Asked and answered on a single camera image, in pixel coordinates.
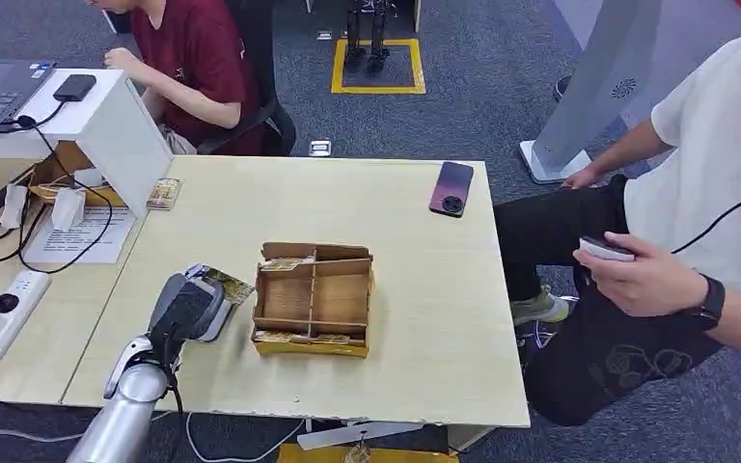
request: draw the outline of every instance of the cardboard tray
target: cardboard tray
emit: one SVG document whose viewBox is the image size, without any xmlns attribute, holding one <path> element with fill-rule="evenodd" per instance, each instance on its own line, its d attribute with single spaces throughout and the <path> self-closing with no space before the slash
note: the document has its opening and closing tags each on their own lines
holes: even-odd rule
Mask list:
<svg viewBox="0 0 741 463">
<path fill-rule="evenodd" d="M 366 357 L 373 257 L 367 248 L 264 243 L 252 341 L 260 354 Z"/>
<path fill-rule="evenodd" d="M 81 151 L 81 149 L 70 141 L 61 141 L 55 148 L 55 152 L 58 154 L 58 159 L 61 164 L 67 169 L 67 172 L 75 172 L 81 169 L 89 169 L 94 167 L 92 161 Z M 58 165 L 58 162 L 49 155 L 42 162 L 36 164 L 35 176 L 32 182 L 30 182 L 29 189 L 36 195 L 43 203 L 54 204 L 55 198 L 58 196 L 58 192 L 46 190 L 40 188 L 39 185 L 44 183 L 52 183 L 58 178 L 65 176 L 66 174 Z M 106 186 L 97 190 L 104 198 L 109 200 L 113 206 L 124 207 L 126 204 L 121 196 L 111 187 Z M 106 206 L 106 201 L 91 191 L 85 191 L 86 195 L 85 205 L 94 206 Z"/>
</svg>

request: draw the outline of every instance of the silver robotic arm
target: silver robotic arm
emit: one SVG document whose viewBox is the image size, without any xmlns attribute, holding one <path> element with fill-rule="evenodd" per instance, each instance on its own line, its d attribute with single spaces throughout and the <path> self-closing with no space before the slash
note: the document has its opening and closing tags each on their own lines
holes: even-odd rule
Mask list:
<svg viewBox="0 0 741 463">
<path fill-rule="evenodd" d="M 144 448 L 154 405 L 169 380 L 160 367 L 138 364 L 121 375 L 118 390 L 97 414 L 68 463 L 134 463 Z"/>
<path fill-rule="evenodd" d="M 231 308 L 222 285 L 176 274 L 157 299 L 150 330 L 131 340 L 109 377 L 97 414 L 67 459 L 68 463 L 138 461 L 158 400 L 177 394 L 180 350 L 186 340 L 213 340 Z"/>
</svg>

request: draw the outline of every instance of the purple smartphone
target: purple smartphone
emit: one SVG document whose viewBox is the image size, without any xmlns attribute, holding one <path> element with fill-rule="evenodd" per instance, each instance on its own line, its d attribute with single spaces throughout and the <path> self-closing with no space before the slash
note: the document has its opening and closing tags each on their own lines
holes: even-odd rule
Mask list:
<svg viewBox="0 0 741 463">
<path fill-rule="evenodd" d="M 430 198 L 430 210 L 451 217 L 461 217 L 472 181 L 472 167 L 454 162 L 442 164 L 433 197 Z"/>
</svg>

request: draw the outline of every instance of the wristwatch strap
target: wristwatch strap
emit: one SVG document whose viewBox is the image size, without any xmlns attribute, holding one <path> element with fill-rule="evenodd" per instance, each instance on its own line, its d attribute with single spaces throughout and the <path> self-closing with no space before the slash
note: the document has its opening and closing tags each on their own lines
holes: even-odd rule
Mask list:
<svg viewBox="0 0 741 463">
<path fill-rule="evenodd" d="M 701 331 L 708 331 L 716 328 L 720 319 L 723 317 L 723 305 L 726 302 L 726 287 L 718 280 L 707 275 L 703 278 L 708 282 L 708 292 L 706 292 L 703 302 L 699 306 L 682 311 L 684 315 L 690 315 L 693 322 L 696 323 Z"/>
</svg>

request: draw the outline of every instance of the person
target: person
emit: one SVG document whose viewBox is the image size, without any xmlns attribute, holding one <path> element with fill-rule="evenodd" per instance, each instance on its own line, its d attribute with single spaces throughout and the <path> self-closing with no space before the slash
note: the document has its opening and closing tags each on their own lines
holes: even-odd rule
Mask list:
<svg viewBox="0 0 741 463">
<path fill-rule="evenodd" d="M 126 48 L 104 56 L 144 86 L 143 100 L 178 154 L 195 153 L 209 137 L 259 110 L 255 75 L 222 0 L 87 0 L 130 12 L 143 61 Z M 259 154 L 261 126 L 224 145 L 225 154 Z"/>
<path fill-rule="evenodd" d="M 641 177 L 590 188 L 672 148 Z M 563 320 L 525 368 L 538 413 L 583 424 L 723 345 L 741 351 L 741 206 L 717 222 L 741 203 L 741 38 L 564 184 L 494 207 L 515 323 Z M 601 259 L 579 249 L 582 236 L 636 258 Z M 537 264 L 573 267 L 580 300 L 572 313 L 541 285 Z"/>
</svg>

